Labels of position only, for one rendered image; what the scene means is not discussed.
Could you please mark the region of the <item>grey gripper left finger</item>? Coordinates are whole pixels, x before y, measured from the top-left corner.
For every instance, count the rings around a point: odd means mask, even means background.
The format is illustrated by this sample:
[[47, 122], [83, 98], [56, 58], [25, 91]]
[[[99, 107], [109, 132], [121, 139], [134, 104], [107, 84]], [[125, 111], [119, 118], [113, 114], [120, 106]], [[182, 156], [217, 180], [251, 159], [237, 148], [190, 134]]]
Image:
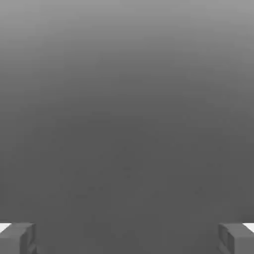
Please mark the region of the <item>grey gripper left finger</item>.
[[36, 224], [0, 223], [0, 254], [37, 254]]

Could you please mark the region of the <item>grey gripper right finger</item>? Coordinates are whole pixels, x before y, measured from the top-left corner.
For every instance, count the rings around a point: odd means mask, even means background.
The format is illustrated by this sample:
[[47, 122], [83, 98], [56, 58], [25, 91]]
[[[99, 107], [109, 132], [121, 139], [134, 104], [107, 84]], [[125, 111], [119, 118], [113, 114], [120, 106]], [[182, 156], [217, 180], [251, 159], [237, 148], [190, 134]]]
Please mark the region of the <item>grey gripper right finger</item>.
[[254, 254], [254, 223], [220, 223], [218, 238], [221, 254]]

